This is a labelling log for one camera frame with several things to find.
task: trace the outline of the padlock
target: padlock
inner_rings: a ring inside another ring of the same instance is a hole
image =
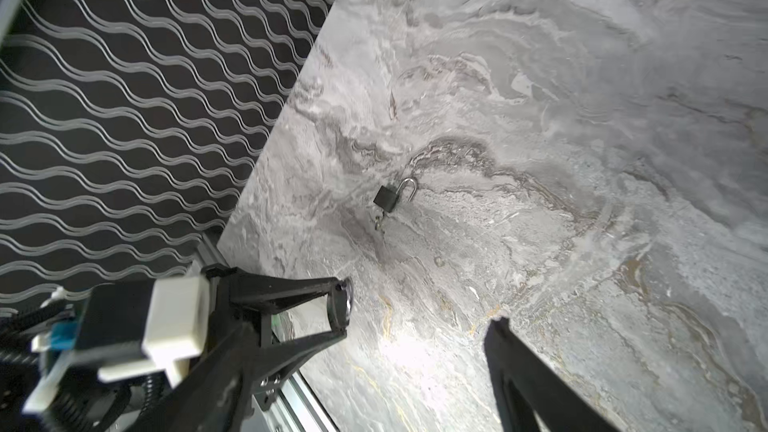
[[[400,186],[397,188],[396,192],[387,186],[381,186],[379,188],[379,192],[376,194],[376,197],[373,199],[373,203],[381,207],[384,212],[388,214],[392,213],[392,211],[395,210],[395,206],[397,205],[397,199],[400,197],[400,192],[402,192],[403,187],[405,187],[409,182],[413,184],[413,192],[411,192],[411,195],[408,197],[408,202],[410,202],[413,200],[413,197],[416,194],[416,189],[418,188],[416,179],[413,177],[404,178],[402,182],[400,182]]]

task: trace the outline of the wavy line pattern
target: wavy line pattern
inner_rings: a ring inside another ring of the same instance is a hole
[[[0,55],[0,315],[184,274],[333,0],[24,0]]]

